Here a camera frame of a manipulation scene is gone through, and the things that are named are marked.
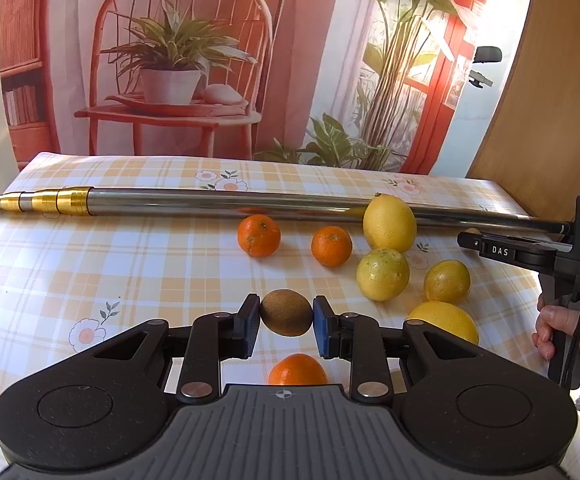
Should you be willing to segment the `large front yellow lemon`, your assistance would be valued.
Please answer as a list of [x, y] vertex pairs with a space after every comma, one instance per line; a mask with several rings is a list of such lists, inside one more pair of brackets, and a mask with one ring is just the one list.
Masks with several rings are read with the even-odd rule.
[[479, 343], [476, 323], [466, 311], [454, 304], [444, 301], [426, 301], [412, 309], [407, 319], [424, 321], [472, 344]]

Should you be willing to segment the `telescopic metal pole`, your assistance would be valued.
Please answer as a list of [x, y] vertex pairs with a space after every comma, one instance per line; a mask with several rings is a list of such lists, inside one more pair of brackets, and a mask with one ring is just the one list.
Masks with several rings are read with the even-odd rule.
[[[69, 186], [0, 194], [0, 210], [68, 216], [179, 216], [246, 218], [266, 214], [291, 221], [363, 220], [368, 198], [264, 192], [210, 191], [203, 188], [94, 188]], [[410, 207], [423, 226], [474, 226], [563, 235], [570, 222], [542, 220], [526, 214], [415, 204]]]

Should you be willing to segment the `greenish yellow lemon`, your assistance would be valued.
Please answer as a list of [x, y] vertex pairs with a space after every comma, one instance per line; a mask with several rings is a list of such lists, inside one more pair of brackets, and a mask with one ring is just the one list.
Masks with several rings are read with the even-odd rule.
[[385, 302], [404, 292], [410, 278], [409, 264], [395, 249], [377, 248], [360, 259], [355, 277], [364, 296]]

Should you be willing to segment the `wooden headboard panel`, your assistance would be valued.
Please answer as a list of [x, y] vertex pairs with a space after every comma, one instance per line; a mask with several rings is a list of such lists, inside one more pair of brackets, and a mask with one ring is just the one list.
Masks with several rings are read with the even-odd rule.
[[531, 0], [468, 175], [497, 183], [533, 216], [573, 219], [580, 195], [580, 0]]

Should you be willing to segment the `brown kiwi fruit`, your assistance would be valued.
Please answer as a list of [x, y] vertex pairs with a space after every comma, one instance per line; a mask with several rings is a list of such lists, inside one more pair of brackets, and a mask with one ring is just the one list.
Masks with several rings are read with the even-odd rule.
[[313, 310], [308, 301], [291, 289], [269, 292], [261, 302], [261, 318], [272, 332], [285, 337], [305, 334], [313, 323]]

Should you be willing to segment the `large lemon by pole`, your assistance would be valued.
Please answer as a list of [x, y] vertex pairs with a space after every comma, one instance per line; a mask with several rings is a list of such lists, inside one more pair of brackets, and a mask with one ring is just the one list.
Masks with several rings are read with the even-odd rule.
[[417, 222], [404, 200], [378, 194], [364, 212], [363, 231], [371, 249], [390, 248], [407, 252], [416, 240]]

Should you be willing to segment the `printed room backdrop cloth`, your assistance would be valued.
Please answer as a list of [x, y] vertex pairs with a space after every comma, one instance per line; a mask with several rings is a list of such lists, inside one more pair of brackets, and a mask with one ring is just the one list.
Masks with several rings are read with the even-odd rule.
[[[0, 0], [14, 159], [181, 155], [464, 176], [530, 0]], [[499, 63], [472, 64], [499, 47]], [[469, 72], [493, 81], [468, 83]]]

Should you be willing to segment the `mandarin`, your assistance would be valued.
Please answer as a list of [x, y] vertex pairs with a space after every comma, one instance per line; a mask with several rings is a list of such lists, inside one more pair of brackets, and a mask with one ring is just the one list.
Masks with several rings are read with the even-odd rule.
[[281, 243], [278, 224], [265, 214], [244, 218], [237, 232], [239, 247], [250, 257], [265, 258], [273, 255]]
[[338, 226], [325, 226], [312, 238], [311, 252], [322, 266], [337, 268], [343, 266], [351, 257], [353, 244], [351, 237]]
[[311, 356], [296, 353], [279, 361], [269, 372], [272, 386], [322, 386], [328, 384], [325, 370]]

